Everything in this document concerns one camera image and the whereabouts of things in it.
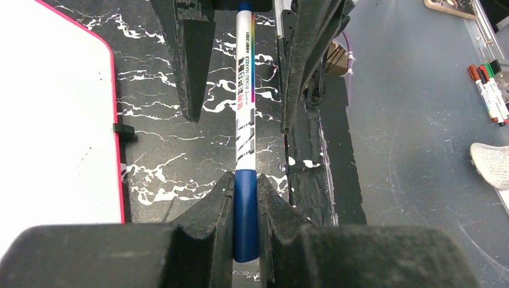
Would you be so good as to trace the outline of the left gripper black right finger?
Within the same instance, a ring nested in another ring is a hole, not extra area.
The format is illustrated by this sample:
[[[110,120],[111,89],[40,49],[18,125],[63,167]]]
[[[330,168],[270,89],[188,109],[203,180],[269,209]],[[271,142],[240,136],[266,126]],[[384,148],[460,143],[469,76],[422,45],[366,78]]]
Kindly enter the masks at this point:
[[[264,287],[478,287],[463,251],[423,226],[318,226],[258,177]]]

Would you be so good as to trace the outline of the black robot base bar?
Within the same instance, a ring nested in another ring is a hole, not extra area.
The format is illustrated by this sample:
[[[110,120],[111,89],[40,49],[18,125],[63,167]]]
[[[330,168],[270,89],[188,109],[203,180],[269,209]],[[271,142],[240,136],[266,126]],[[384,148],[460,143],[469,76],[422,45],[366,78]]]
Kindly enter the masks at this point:
[[[287,135],[289,201],[320,226],[366,224],[344,77],[326,75],[317,106],[302,100]]]

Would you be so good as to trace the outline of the pink-framed whiteboard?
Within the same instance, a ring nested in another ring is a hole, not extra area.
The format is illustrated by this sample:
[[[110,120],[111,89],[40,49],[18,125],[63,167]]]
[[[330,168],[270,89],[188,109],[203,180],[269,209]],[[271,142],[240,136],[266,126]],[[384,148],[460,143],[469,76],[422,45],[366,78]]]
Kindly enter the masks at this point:
[[[113,52],[43,1],[1,2],[1,253],[40,225],[123,223]]]

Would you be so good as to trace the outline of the blue marker cap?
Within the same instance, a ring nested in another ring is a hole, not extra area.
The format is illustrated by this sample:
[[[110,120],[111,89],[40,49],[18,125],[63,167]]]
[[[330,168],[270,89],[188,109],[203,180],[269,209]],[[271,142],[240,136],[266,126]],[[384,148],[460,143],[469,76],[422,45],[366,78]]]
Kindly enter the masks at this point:
[[[254,170],[235,172],[233,259],[245,263],[259,257],[257,174]]]

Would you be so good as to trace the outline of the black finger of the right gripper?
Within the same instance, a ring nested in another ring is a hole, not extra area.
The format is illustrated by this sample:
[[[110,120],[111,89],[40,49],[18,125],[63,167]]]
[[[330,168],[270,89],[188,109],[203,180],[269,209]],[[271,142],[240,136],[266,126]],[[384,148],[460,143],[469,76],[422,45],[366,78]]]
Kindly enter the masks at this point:
[[[292,1],[289,12],[296,17],[289,36],[282,38],[282,133],[297,120],[298,102],[333,39],[350,21],[353,1]]]
[[[212,1],[152,0],[175,78],[182,115],[200,120],[215,35]]]

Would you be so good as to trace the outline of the white whiteboard marker pen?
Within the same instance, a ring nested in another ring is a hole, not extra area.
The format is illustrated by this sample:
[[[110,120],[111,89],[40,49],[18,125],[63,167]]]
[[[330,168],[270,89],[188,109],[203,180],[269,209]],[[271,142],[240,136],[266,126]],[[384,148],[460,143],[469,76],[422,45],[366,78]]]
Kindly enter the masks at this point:
[[[242,2],[236,14],[236,123],[235,170],[256,174],[256,97],[254,13],[250,2]]]

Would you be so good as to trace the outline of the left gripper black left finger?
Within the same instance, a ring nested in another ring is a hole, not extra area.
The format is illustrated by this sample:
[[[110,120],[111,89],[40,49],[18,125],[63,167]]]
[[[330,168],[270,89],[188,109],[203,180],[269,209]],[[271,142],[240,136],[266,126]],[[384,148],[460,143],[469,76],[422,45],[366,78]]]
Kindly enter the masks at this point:
[[[234,176],[168,223],[36,226],[1,260],[2,287],[230,287]]]

